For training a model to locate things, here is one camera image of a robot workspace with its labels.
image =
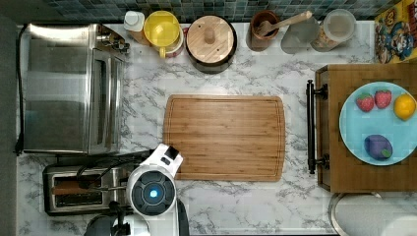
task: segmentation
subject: stainless steel toaster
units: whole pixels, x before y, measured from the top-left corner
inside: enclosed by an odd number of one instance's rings
[[[49,215],[86,214],[108,211],[110,202],[121,207],[128,205],[126,183],[132,170],[129,167],[111,168],[100,177],[106,168],[87,169],[81,177],[81,166],[47,166],[43,170],[43,194],[45,212]],[[80,183],[92,183],[93,189],[80,188]]]

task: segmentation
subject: marble countertop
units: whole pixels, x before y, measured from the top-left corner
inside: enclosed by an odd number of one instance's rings
[[[278,182],[176,181],[192,235],[334,234],[328,220],[331,193],[317,185],[307,167],[305,89],[315,71],[330,63],[372,63],[373,23],[358,22],[353,38],[327,53],[306,48],[285,54],[279,42],[263,52],[244,40],[249,24],[233,24],[238,47],[224,72],[195,69],[184,50],[160,59],[140,46],[123,26],[111,26],[131,43],[123,98],[122,151],[155,148],[162,141],[166,101],[171,94],[267,95],[282,99],[285,113],[285,161]],[[43,210],[41,172],[54,161],[42,155],[18,159],[18,235],[83,235],[93,215],[48,216]]]

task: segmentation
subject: wooden lid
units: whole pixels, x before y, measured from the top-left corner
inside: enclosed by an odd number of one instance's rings
[[[216,63],[227,57],[234,40],[230,24],[216,16],[197,19],[187,33],[188,49],[197,60],[204,63]]]

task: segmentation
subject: plum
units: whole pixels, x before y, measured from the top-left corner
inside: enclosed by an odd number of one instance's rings
[[[374,159],[387,159],[392,156],[392,145],[382,135],[371,135],[365,139],[365,151]]]

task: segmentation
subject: lemon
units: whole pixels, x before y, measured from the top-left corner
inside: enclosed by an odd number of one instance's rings
[[[408,120],[416,110],[416,102],[412,96],[405,93],[396,98],[393,112],[401,120]]]

